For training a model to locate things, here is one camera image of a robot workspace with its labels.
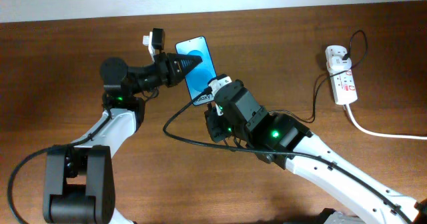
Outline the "blue Galaxy smartphone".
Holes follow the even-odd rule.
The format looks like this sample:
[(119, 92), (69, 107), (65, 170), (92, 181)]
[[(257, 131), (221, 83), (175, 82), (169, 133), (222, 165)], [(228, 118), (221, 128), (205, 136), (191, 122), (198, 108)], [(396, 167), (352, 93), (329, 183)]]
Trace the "blue Galaxy smartphone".
[(177, 54), (197, 55), (202, 59), (202, 62), (185, 76), (190, 99), (194, 99), (207, 88), (208, 81), (217, 76), (206, 38), (199, 36), (176, 43), (175, 50)]

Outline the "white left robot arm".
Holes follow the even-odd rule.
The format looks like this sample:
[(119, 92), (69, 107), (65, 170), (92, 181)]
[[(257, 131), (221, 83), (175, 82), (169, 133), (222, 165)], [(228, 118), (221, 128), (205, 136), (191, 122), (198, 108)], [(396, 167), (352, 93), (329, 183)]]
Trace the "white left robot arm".
[(100, 66), (103, 113), (74, 142), (47, 151), (43, 217), (47, 223), (129, 223), (115, 207), (112, 158), (141, 126), (144, 92), (173, 87), (202, 62), (198, 55), (164, 52), (165, 32), (153, 29), (143, 38), (153, 63), (130, 67), (119, 57)]

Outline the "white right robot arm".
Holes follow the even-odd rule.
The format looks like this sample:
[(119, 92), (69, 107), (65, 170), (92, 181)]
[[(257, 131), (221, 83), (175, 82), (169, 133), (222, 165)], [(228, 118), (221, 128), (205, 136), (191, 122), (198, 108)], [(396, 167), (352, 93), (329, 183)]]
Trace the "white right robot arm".
[(286, 114), (270, 114), (241, 81), (212, 79), (212, 111), (223, 137), (246, 142), (265, 163), (275, 163), (329, 193), (365, 223), (425, 223), (426, 202), (375, 180), (329, 148), (308, 127)]

